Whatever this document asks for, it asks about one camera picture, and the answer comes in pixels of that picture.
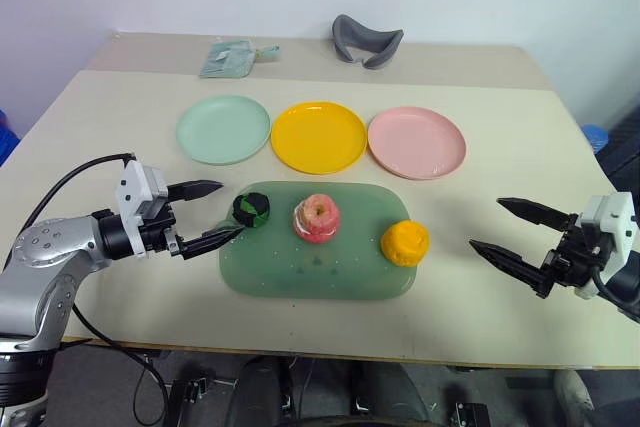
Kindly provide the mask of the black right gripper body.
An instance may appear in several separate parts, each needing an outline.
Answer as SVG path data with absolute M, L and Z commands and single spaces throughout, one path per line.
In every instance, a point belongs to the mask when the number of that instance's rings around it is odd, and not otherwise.
M 562 286 L 584 287 L 595 271 L 601 273 L 613 252 L 613 235 L 574 219 L 564 231 L 559 244 L 542 263 L 542 271 Z

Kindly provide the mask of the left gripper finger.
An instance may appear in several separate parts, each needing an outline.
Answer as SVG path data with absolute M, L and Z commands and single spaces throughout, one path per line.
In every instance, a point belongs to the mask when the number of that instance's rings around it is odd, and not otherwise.
M 192 201 L 221 189 L 223 184 L 213 180 L 194 180 L 172 184 L 168 189 L 168 202 Z
M 180 255 L 184 260 L 189 260 L 217 250 L 234 240 L 244 230 L 245 227 L 242 225 L 221 225 L 203 233 L 200 237 L 188 241 L 181 240 Z

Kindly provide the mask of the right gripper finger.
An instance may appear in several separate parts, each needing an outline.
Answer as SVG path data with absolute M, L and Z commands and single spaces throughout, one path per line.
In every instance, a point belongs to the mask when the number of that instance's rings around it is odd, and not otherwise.
M 527 284 L 540 298 L 551 292 L 551 278 L 540 268 L 525 262 L 518 254 L 495 244 L 471 239 L 470 246 L 501 272 Z
M 498 198 L 497 203 L 522 220 L 543 225 L 558 232 L 569 230 L 578 219 L 577 214 L 566 214 L 523 198 L 503 197 Z

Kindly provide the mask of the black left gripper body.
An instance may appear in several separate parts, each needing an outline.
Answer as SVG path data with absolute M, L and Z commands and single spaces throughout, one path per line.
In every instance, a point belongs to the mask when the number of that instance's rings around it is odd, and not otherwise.
M 171 256 L 182 253 L 182 240 L 175 229 L 176 218 L 169 203 L 166 203 L 153 219 L 144 219 L 139 227 L 141 240 L 147 252 L 168 251 Z

